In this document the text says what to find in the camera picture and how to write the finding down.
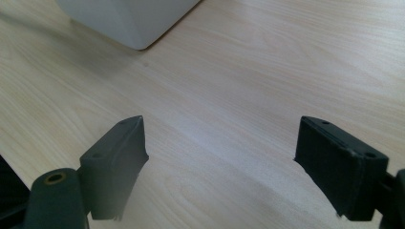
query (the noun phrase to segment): screw hole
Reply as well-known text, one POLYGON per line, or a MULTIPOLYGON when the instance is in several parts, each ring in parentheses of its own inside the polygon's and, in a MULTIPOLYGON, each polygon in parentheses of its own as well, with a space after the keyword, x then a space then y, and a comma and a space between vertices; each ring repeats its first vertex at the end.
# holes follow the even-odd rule
POLYGON ((52 174, 52 175, 49 175, 49 176, 45 179, 45 184, 47 184, 47 185, 54 185, 54 184, 57 184, 57 183, 63 181, 65 178, 66 178, 66 174, 65 174, 65 173, 52 174))
POLYGON ((366 155, 367 157, 369 157, 369 158, 376 158, 376 155, 373 154, 373 153, 366 153, 365 155, 366 155))

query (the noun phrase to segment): white box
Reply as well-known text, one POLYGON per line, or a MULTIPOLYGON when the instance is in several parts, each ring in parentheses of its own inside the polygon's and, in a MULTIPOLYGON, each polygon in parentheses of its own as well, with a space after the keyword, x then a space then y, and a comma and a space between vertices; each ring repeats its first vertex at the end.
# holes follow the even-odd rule
POLYGON ((146 49, 199 0, 56 0, 74 20, 136 50, 146 49))

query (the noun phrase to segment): wooden table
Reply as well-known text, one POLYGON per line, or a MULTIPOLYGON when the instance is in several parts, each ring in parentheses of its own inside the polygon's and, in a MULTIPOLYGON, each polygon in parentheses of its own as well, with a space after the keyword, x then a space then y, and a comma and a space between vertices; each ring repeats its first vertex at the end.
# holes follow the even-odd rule
POLYGON ((405 2, 204 0, 148 50, 53 0, 0 2, 0 154, 23 181, 79 167, 143 115, 124 219, 91 228, 377 228, 339 219, 292 159, 302 115, 405 167, 405 2))

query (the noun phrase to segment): white container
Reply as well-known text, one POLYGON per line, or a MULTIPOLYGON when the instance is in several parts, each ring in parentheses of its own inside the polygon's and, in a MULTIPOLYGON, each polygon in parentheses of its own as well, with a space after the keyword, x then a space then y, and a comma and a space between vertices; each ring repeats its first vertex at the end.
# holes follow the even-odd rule
POLYGON ((136 50, 146 49, 199 0, 56 0, 74 20, 136 50))

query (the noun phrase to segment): light wood grain surface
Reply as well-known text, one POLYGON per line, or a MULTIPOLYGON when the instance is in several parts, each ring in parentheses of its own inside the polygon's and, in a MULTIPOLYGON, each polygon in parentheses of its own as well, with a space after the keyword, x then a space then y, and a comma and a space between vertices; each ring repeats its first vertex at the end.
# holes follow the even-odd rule
POLYGON ((143 115, 124 219, 92 229, 377 228, 339 219, 292 159, 312 115, 404 168, 404 74, 402 0, 204 0, 143 52, 53 0, 3 0, 0 154, 31 186, 143 115))

